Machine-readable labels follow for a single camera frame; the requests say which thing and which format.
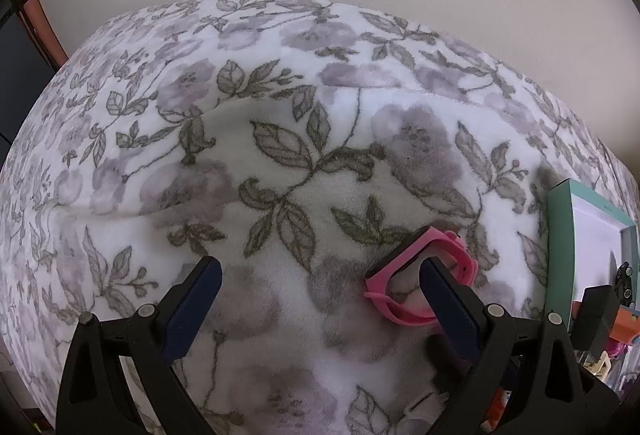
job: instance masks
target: silver screw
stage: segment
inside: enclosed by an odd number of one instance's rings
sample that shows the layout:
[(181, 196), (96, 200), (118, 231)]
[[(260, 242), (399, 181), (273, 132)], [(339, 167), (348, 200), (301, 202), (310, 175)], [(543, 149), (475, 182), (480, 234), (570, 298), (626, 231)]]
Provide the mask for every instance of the silver screw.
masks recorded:
[(156, 307), (151, 303), (146, 303), (138, 309), (138, 316), (141, 318), (148, 318), (149, 316), (152, 316), (154, 312), (156, 312)]
[(84, 311), (78, 316), (78, 321), (81, 325), (88, 325), (91, 323), (91, 320), (94, 319), (94, 315), (89, 311)]
[(562, 324), (562, 317), (557, 312), (549, 312), (549, 316), (547, 316), (547, 318), (549, 322), (553, 323), (554, 325)]
[(504, 316), (504, 309), (497, 303), (491, 303), (491, 305), (486, 308), (486, 311), (494, 318), (501, 318)]

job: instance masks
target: blanket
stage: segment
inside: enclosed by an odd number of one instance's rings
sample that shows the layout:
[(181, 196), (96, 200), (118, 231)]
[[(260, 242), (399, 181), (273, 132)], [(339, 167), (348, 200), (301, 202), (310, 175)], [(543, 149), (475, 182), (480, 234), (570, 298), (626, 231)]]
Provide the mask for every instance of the blanket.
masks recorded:
[(73, 54), (2, 168), (1, 332), (53, 421), (79, 313), (129, 316), (208, 254), (223, 287), (175, 371), (217, 433), (424, 433), (456, 363), (437, 326), (384, 319), (365, 273), (450, 229), (482, 300), (538, 317), (567, 177), (637, 219), (634, 178), (567, 105), (423, 24), (323, 0), (143, 8)]

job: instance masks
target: open box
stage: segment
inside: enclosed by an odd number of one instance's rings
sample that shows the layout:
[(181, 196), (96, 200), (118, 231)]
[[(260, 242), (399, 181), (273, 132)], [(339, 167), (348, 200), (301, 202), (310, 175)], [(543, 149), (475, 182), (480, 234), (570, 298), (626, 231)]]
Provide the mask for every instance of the open box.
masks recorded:
[(587, 287), (613, 285), (628, 261), (633, 301), (638, 287), (638, 231), (625, 212), (587, 186), (567, 179), (546, 198), (549, 262), (545, 309), (569, 324), (572, 301)]

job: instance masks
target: pink watch strap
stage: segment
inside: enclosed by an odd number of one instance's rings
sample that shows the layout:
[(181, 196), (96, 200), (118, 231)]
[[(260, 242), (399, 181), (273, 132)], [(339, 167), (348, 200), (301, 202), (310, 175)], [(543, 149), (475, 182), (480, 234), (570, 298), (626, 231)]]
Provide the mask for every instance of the pink watch strap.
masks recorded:
[(364, 296), (369, 298), (379, 312), (387, 319), (408, 327), (429, 325), (436, 320), (430, 308), (411, 310), (396, 302), (386, 294), (391, 277), (402, 267), (411, 263), (430, 243), (451, 255), (458, 263), (456, 280), (462, 285), (470, 286), (478, 273), (478, 262), (471, 258), (465, 249), (463, 240), (453, 231), (443, 233), (435, 227), (430, 227), (402, 253), (385, 265), (380, 271), (365, 280), (367, 291)]

